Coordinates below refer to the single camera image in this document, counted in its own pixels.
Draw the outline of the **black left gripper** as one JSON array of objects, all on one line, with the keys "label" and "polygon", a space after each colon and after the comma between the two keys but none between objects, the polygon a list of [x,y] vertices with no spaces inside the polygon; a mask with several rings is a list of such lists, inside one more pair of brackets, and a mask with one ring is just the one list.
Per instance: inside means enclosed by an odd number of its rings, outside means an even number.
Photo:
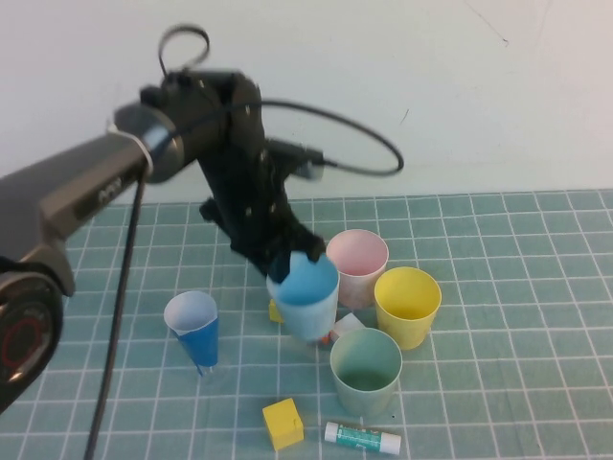
[{"label": "black left gripper", "polygon": [[222,230],[234,252],[281,284],[292,253],[303,252],[313,263],[326,253],[324,240],[294,215],[284,187],[290,175],[308,173],[323,160],[317,149],[273,139],[253,155],[237,146],[204,155],[198,165],[212,196],[199,213]]}]

